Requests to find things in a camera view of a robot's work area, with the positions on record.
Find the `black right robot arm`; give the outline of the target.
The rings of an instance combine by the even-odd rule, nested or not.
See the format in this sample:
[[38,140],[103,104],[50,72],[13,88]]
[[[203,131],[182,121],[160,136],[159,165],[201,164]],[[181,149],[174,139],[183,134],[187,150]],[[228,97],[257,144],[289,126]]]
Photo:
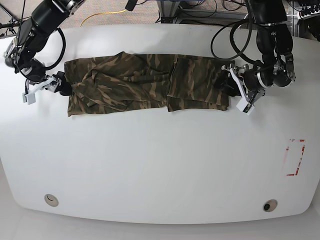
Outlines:
[[[25,77],[25,93],[29,93],[28,84],[44,84],[43,88],[63,96],[73,92],[67,82],[65,73],[48,75],[61,61],[66,51],[66,38],[59,28],[61,23],[72,16],[84,4],[83,0],[44,0],[32,12],[31,17],[19,24],[16,37],[4,52],[5,64]],[[62,49],[58,59],[45,66],[35,59],[36,53],[42,51],[50,35],[57,31],[61,36]]]

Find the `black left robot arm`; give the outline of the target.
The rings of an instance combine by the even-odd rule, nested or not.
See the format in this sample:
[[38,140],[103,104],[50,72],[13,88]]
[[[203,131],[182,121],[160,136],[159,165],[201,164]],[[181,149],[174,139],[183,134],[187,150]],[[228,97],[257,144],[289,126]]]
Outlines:
[[[289,86],[295,81],[293,38],[286,25],[287,15],[280,0],[247,0],[245,5],[248,17],[232,24],[229,42],[239,57],[252,65],[245,67],[232,66],[224,70],[215,86],[231,97],[245,96],[250,106],[264,96],[266,89],[276,85],[280,88]],[[234,40],[238,27],[247,24],[251,39],[253,27],[256,27],[256,45],[262,54],[261,60],[252,60],[244,53],[249,41],[239,49]]]

